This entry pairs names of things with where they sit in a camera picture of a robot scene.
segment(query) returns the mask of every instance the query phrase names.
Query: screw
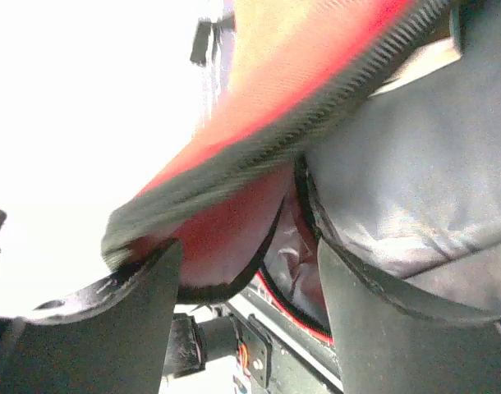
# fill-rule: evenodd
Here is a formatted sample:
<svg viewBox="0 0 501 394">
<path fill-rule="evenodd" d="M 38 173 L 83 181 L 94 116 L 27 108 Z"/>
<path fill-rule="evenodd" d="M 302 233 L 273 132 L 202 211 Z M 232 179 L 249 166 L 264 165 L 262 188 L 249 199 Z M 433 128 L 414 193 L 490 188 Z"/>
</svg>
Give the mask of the screw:
<svg viewBox="0 0 501 394">
<path fill-rule="evenodd" d="M 264 364 L 261 362 L 260 359 L 256 359 L 252 362 L 252 366 L 256 371 L 261 371 L 264 368 Z"/>
</svg>

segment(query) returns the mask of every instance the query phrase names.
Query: black zipper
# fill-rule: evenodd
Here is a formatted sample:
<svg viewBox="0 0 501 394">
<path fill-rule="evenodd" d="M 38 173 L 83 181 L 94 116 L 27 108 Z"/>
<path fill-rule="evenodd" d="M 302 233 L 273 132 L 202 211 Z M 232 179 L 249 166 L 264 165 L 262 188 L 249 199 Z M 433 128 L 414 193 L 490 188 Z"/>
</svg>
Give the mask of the black zipper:
<svg viewBox="0 0 501 394">
<path fill-rule="evenodd" d="M 265 285 L 268 287 L 271 296 L 298 322 L 302 323 L 304 326 L 310 328 L 311 330 L 325 336 L 331 338 L 331 330 L 330 328 L 324 327 L 322 324 L 317 322 L 314 318 L 305 314 L 303 311 L 294 306 L 291 301 L 289 301 L 280 289 L 274 283 L 274 280 L 271 278 L 270 274 L 267 272 L 267 268 L 262 267 L 260 270 L 261 277 L 263 278 Z"/>
</svg>

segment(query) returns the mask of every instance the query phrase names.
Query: black fabric trim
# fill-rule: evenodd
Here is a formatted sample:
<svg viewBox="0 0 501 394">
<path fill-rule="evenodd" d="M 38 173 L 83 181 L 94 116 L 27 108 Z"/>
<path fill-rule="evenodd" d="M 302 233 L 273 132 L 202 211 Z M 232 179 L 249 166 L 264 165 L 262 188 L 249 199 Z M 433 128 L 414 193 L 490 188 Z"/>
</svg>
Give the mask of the black fabric trim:
<svg viewBox="0 0 501 394">
<path fill-rule="evenodd" d="M 283 210 L 283 201 L 280 204 L 273 224 L 269 229 L 269 233 L 261 243 L 252 260 L 240 272 L 240 274 L 230 283 L 217 286 L 207 286 L 201 288 L 180 287 L 177 292 L 178 304 L 201 304 L 201 303 L 218 303 L 230 300 L 237 293 L 242 291 L 252 280 L 254 275 L 260 270 L 264 264 L 264 257 L 273 242 L 276 228 L 280 221 L 280 216 Z"/>
<path fill-rule="evenodd" d="M 311 208 L 309 178 L 309 167 L 307 165 L 306 156 L 304 155 L 295 163 L 294 183 L 298 193 L 298 202 L 300 203 L 303 220 L 313 237 L 318 240 L 321 236 L 321 231 L 316 225 L 315 215 Z"/>
<path fill-rule="evenodd" d="M 250 182 L 291 163 L 330 131 L 336 132 L 422 44 L 450 4 L 451 0 L 417 0 L 370 50 L 286 115 L 117 209 L 102 240 L 107 265 L 115 269 L 125 263 L 132 240 L 223 202 Z"/>
</svg>

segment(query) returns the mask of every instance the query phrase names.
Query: red edge trim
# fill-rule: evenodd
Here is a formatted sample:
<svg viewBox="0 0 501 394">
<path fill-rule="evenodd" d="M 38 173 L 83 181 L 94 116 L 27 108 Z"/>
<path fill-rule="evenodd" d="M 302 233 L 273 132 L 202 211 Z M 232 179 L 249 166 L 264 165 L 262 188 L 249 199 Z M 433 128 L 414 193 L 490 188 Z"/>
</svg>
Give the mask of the red edge trim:
<svg viewBox="0 0 501 394">
<path fill-rule="evenodd" d="M 262 277 L 261 273 L 257 273 L 256 276 L 258 277 L 258 280 L 260 281 L 260 284 L 264 287 L 264 289 L 269 293 L 273 300 L 273 304 L 276 308 L 280 309 L 280 311 L 287 315 L 289 319 L 291 319 L 299 328 L 309 332 L 309 334 L 316 339 L 328 343 L 330 345 L 334 345 L 334 341 L 332 337 L 328 337 L 321 332 L 317 332 L 313 330 L 310 327 L 307 327 L 304 323 L 302 323 L 300 320 L 296 319 L 294 316 L 292 316 L 283 306 L 279 303 L 278 300 L 276 300 L 276 297 L 274 296 L 273 292 L 269 289 L 269 286 L 267 286 L 267 283 L 265 282 L 264 278 Z"/>
</svg>

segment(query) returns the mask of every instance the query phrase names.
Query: zipper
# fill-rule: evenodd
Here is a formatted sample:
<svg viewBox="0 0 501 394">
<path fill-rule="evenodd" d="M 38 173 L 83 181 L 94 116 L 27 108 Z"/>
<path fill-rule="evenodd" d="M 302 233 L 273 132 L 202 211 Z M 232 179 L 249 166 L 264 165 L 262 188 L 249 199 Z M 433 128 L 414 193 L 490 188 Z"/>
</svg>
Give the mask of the zipper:
<svg viewBox="0 0 501 394">
<path fill-rule="evenodd" d="M 283 314 L 286 314 L 287 317 L 298 327 L 307 331 L 311 336 L 330 345 L 333 344 L 333 338 L 330 330 L 315 321 L 308 314 L 303 313 L 301 310 L 292 305 L 292 303 L 285 298 L 282 292 L 278 289 L 266 268 L 262 268 L 257 273 L 257 277 L 260 284 L 267 291 L 267 293 L 269 293 L 273 301 L 273 305 L 276 308 L 278 308 Z"/>
</svg>

